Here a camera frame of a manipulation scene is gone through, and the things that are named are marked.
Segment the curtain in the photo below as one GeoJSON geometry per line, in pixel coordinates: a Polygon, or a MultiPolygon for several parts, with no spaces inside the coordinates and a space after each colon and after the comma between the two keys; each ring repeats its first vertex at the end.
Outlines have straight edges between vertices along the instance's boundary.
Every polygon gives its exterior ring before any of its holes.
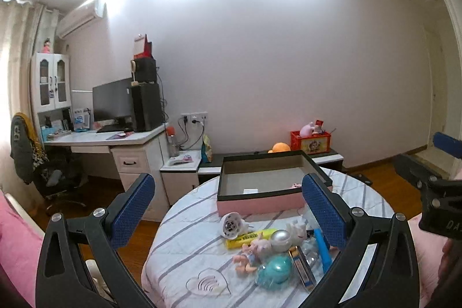
{"type": "Polygon", "coordinates": [[[32,115],[30,99],[31,58],[46,38],[53,46],[59,13],[41,4],[0,0],[0,188],[26,210],[41,201],[34,185],[18,178],[10,157],[10,125],[16,112],[32,115]]]}

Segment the open box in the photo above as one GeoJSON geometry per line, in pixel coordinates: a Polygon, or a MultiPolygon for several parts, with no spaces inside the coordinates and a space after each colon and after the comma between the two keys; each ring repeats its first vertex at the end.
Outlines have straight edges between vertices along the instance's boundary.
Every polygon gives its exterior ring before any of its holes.
{"type": "Polygon", "coordinates": [[[327,187],[332,180],[302,150],[230,156],[223,159],[218,184],[220,216],[241,216],[298,209],[305,206],[301,188],[291,188],[309,173],[316,173],[327,187]],[[257,193],[244,193],[257,189],[257,193]]]}

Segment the red crate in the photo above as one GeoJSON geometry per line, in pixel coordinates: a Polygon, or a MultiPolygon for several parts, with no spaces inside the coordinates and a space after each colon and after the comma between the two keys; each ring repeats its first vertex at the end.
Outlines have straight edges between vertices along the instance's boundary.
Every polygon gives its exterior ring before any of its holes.
{"type": "Polygon", "coordinates": [[[330,151],[331,134],[300,137],[300,131],[290,131],[290,149],[303,150],[306,154],[326,153],[330,151]]]}

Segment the striped tablecloth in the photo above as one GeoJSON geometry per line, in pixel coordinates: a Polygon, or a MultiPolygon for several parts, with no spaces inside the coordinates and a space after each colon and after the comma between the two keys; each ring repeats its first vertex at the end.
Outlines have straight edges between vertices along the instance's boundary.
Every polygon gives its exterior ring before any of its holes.
{"type": "MultiPolygon", "coordinates": [[[[359,206],[371,216],[392,217],[390,205],[372,188],[337,171],[324,171],[332,178],[334,192],[350,207],[359,206]]],[[[269,292],[255,285],[255,276],[236,274],[231,258],[239,249],[228,250],[219,234],[218,179],[194,189],[167,213],[143,267],[143,290],[159,308],[261,307],[263,302],[267,308],[298,307],[309,295],[299,279],[293,278],[282,291],[269,292]]],[[[245,220],[254,231],[285,229],[287,222],[301,217],[306,210],[308,207],[252,215],[245,220]]],[[[375,247],[368,246],[344,300],[359,289],[375,247]]],[[[314,272],[318,279],[320,265],[314,272]]]]}

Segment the orange ball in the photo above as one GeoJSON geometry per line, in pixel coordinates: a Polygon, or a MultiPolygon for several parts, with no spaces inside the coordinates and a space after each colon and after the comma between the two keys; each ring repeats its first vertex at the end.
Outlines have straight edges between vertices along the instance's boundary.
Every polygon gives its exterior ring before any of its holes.
{"type": "Polygon", "coordinates": [[[290,152],[290,146],[285,143],[276,143],[268,153],[290,152]]]}

